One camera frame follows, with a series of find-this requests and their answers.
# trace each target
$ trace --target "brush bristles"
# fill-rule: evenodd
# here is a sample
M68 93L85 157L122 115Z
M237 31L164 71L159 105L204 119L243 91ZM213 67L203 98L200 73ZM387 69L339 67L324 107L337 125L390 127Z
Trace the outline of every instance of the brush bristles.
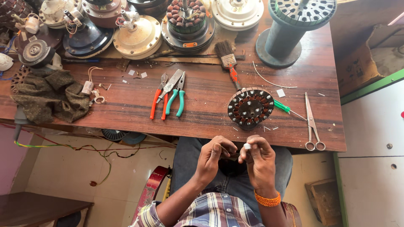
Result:
M232 54L233 49L231 48L230 42L228 40L218 42L215 45L215 52L219 58Z

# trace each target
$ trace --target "pink wall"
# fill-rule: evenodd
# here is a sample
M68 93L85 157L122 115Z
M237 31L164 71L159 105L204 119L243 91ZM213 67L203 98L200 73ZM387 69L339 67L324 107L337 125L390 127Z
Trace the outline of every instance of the pink wall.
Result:
M13 140L14 129L0 126L0 195L10 193L13 179L28 148L18 147ZM33 134L21 131L18 142L28 145Z

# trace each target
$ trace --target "jeans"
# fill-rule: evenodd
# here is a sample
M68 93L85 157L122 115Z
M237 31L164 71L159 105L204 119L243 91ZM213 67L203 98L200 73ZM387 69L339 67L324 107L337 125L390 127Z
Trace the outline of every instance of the jeans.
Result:
M192 137L180 137L175 150L173 175L171 178L171 194L185 185L193 176L198 164L198 158L203 145L209 143L210 139L198 139ZM285 147L272 146L275 151L275 189L285 195L290 176L292 174L293 159ZM255 199L254 188L250 184L248 172L245 171L236 177L227 177L218 170L216 177L205 188L208 192L221 192L240 198L245 202L255 216L261 221L258 203Z

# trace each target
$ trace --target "green screwdriver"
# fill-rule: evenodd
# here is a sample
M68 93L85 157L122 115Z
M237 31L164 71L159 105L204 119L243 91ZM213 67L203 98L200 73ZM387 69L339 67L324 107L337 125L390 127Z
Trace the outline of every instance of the green screwdriver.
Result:
M278 108L284 110L286 113L289 113L289 111L290 111L290 112L292 112L292 113L298 115L299 117L301 117L301 118L304 119L305 121L307 121L306 118L304 118L304 117L300 116L299 114L293 112L292 110L290 110L290 107L283 105L280 101L277 101L277 100L274 99L274 103L275 103L275 106L276 106L276 107L278 107Z

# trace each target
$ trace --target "tiled floor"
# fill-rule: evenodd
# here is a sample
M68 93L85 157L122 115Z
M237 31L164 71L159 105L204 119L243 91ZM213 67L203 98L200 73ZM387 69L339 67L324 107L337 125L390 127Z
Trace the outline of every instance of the tiled floor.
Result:
M63 135L47 138L74 147L92 144L97 149L105 149L111 143ZM114 144L112 148L128 147ZM134 151L118 152L121 156L127 156ZM172 166L174 152L175 149L166 147L141 149L127 159L112 154L107 158L112 163L108 179L101 185L92 187L89 185L90 181L101 182L109 169L108 163L97 152L74 151L67 147L42 148L26 191L94 202L88 217L88 227L127 227L151 171L159 165ZM314 215L304 183L334 177L332 155L296 155L293 156L293 161L292 177L284 201L297 207L303 227L321 227L323 225ZM163 190L160 190L158 198L162 197Z

